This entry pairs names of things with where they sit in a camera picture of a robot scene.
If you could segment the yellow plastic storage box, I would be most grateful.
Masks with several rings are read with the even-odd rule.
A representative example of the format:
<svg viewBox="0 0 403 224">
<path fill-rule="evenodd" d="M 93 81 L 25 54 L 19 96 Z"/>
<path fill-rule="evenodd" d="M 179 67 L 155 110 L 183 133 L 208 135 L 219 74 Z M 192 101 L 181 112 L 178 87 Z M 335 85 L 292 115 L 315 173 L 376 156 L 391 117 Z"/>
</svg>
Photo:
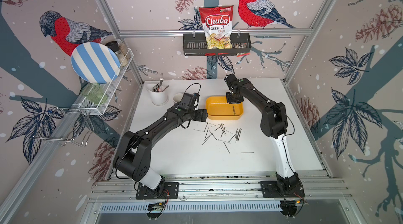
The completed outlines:
<svg viewBox="0 0 403 224">
<path fill-rule="evenodd" d="M 228 104 L 225 96 L 212 96 L 206 99 L 206 110 L 211 120 L 238 120 L 243 115 L 243 104 Z"/>
</svg>

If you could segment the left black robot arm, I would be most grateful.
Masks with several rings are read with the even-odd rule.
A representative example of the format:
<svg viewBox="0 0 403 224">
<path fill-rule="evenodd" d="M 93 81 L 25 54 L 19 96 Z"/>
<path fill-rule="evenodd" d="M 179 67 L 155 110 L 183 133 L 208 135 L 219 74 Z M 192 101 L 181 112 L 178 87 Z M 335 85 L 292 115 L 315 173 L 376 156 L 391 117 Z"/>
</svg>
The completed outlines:
<svg viewBox="0 0 403 224">
<path fill-rule="evenodd" d="M 169 132 L 191 121 L 206 122 L 207 110 L 198 109 L 199 94 L 184 93 L 157 121 L 137 132 L 126 132 L 115 151 L 113 167 L 128 178 L 160 194 L 165 178 L 151 169 L 152 148 Z"/>
</svg>

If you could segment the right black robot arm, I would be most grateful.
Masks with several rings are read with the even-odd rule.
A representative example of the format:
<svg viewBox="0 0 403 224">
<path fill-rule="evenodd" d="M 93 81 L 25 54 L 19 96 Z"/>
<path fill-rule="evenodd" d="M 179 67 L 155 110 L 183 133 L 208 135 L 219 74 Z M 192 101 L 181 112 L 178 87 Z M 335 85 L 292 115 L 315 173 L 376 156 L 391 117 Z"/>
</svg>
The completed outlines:
<svg viewBox="0 0 403 224">
<path fill-rule="evenodd" d="M 238 79 L 234 74 L 230 74 L 224 81 L 230 90 L 226 93 L 227 103 L 238 104 L 247 99 L 260 111 L 262 115 L 260 128 L 274 145 L 279 190 L 287 191 L 294 188 L 300 180 L 289 155 L 288 118 L 285 105 L 266 97 L 247 78 Z"/>
</svg>

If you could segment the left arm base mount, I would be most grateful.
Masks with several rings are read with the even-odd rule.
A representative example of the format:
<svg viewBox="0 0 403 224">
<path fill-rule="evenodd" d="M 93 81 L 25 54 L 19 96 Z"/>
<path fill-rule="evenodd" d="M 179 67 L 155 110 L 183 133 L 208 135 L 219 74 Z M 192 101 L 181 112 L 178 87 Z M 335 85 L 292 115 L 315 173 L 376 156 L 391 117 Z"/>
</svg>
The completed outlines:
<svg viewBox="0 0 403 224">
<path fill-rule="evenodd" d="M 162 200 L 162 202 L 148 203 L 146 214 L 149 220 L 157 220 L 167 209 L 170 199 L 178 198 L 179 183 L 166 182 L 163 178 L 156 189 L 150 189 L 144 184 L 139 183 L 136 189 L 137 200 Z"/>
</svg>

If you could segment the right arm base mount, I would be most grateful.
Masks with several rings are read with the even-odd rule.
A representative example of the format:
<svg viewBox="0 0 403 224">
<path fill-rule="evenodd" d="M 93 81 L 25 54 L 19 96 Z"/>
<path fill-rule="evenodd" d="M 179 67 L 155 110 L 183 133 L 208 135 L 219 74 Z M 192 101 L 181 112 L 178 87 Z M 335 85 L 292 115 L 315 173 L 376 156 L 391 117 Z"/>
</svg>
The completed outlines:
<svg viewBox="0 0 403 224">
<path fill-rule="evenodd" d="M 259 191 L 263 198 L 281 198 L 281 213 L 286 217 L 295 217 L 305 203 L 305 192 L 298 173 L 283 178 L 276 174 L 276 181 L 261 181 Z"/>
</svg>

